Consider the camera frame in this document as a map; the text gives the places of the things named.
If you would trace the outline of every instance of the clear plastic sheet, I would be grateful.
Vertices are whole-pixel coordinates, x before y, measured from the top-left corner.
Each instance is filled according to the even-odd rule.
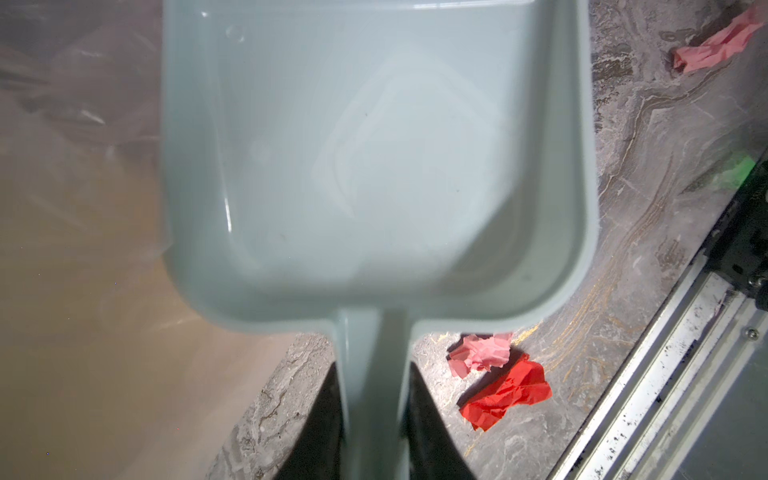
[[[292,336],[167,278],[161,2],[0,7],[0,472],[203,478]]]

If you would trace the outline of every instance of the marble surface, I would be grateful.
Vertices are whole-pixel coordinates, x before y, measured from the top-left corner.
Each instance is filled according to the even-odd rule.
[[[481,374],[455,379],[445,362],[458,333],[434,333],[414,350],[478,480],[546,478],[733,195],[717,174],[768,145],[768,28],[715,68],[670,70],[672,48],[700,42],[740,9],[714,0],[591,3],[598,252],[566,306],[516,333],[517,348],[544,365],[553,398],[474,432],[456,402]],[[298,336],[208,478],[272,478],[332,361],[325,339]]]

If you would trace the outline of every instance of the plastic dustpan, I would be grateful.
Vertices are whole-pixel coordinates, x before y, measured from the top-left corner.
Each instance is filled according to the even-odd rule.
[[[588,268],[587,17],[166,1],[168,269],[212,322],[333,340],[346,478],[394,475],[414,338],[530,326]]]

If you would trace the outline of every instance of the red crumpled paper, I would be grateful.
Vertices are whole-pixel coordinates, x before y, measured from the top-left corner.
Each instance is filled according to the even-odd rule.
[[[502,419],[509,407],[534,405],[552,397],[544,380],[544,367],[523,354],[507,375],[485,387],[459,410],[472,427],[487,431]]]
[[[465,378],[472,370],[482,372],[492,366],[504,366],[509,361],[509,340],[511,333],[494,335],[482,339],[467,335],[462,344],[449,353],[448,366],[453,376]]]
[[[707,68],[743,51],[752,34],[764,22],[757,13],[756,5],[735,17],[730,25],[709,37],[700,47],[682,47],[674,51],[674,67],[685,65],[683,73]]]

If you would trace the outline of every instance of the pink paper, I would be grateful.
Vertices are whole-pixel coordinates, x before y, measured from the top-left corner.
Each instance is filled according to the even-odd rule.
[[[487,339],[467,335],[462,344],[449,353],[448,365],[453,376],[465,378],[472,370],[482,372],[492,366],[504,366],[509,361],[511,333],[494,335]]]
[[[734,18],[730,25],[709,37],[700,47],[682,47],[674,52],[674,67],[685,65],[683,73],[707,68],[739,53],[746,47],[752,34],[764,25],[752,5]]]

